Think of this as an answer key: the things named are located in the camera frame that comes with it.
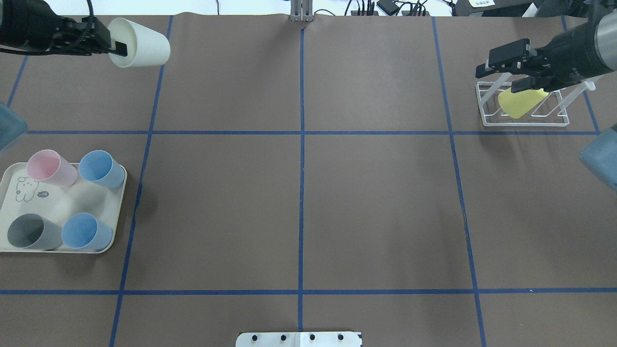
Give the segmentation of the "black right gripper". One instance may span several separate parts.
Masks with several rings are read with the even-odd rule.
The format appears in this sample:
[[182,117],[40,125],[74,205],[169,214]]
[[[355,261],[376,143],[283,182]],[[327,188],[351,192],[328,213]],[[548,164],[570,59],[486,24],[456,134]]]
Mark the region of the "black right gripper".
[[[544,90],[553,92],[603,75],[603,59],[595,42],[599,22],[585,23],[555,36],[527,67],[532,73],[511,82],[511,92]],[[522,38],[493,48],[485,63],[476,66],[477,79],[494,73],[520,74],[531,56],[530,40]]]

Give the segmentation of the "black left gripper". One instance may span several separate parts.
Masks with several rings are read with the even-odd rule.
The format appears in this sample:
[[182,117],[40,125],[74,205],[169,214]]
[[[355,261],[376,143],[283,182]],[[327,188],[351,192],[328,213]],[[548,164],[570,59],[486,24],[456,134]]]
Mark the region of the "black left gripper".
[[56,14],[44,0],[3,0],[1,52],[22,56],[128,55],[123,42],[110,48],[110,32],[95,17],[93,3],[87,0],[86,4],[88,15],[78,22]]

